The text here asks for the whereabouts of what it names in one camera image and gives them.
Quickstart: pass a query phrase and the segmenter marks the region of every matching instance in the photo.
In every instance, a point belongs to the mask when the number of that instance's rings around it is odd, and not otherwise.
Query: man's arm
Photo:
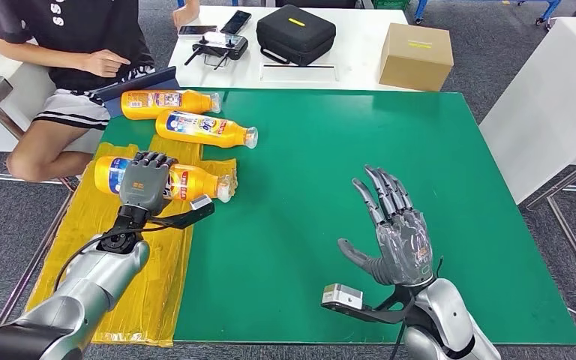
[[[87,53],[46,49],[33,43],[8,43],[0,39],[0,53],[19,62],[87,71],[99,77],[116,77],[120,65],[131,62],[109,50]]]
[[[186,5],[173,11],[173,23],[176,29],[187,25],[200,15],[200,0],[187,0]]]

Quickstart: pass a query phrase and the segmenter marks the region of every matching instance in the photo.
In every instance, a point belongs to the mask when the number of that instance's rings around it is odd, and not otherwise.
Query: black zipper case
[[[285,65],[293,62],[306,66],[332,48],[337,27],[296,6],[285,5],[258,21],[256,32],[264,56]]]

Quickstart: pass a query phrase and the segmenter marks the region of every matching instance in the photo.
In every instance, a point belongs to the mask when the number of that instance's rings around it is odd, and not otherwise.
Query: green mat
[[[346,237],[379,255],[350,183],[383,167],[424,212],[434,262],[494,343],[576,344],[576,328],[460,94],[243,90],[221,116],[257,126],[259,145],[206,146],[238,159],[239,187],[199,223],[174,339],[299,343],[393,342],[398,325],[320,307],[323,287],[392,291],[346,260]],[[153,121],[114,118],[103,141],[145,148]]]

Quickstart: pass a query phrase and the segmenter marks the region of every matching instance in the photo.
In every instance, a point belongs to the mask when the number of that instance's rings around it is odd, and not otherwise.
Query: smartphone
[[[224,34],[236,35],[240,30],[242,30],[242,27],[244,27],[244,24],[246,24],[250,18],[251,15],[249,13],[237,10],[235,15],[230,18],[230,20],[220,30],[220,32],[223,32]]]
[[[198,36],[204,35],[207,32],[216,32],[217,26],[214,25],[187,25],[182,26],[178,31],[179,36]]]

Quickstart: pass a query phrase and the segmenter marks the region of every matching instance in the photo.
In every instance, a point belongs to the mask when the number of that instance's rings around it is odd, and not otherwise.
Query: striped shorts
[[[151,66],[140,66],[132,69],[118,82],[123,83],[154,72]],[[65,151],[88,152],[93,154],[103,131],[109,124],[110,114],[103,101],[90,91],[71,91],[57,89],[47,98],[43,111],[32,120],[45,120],[59,124],[88,129],[79,139],[74,140]]]

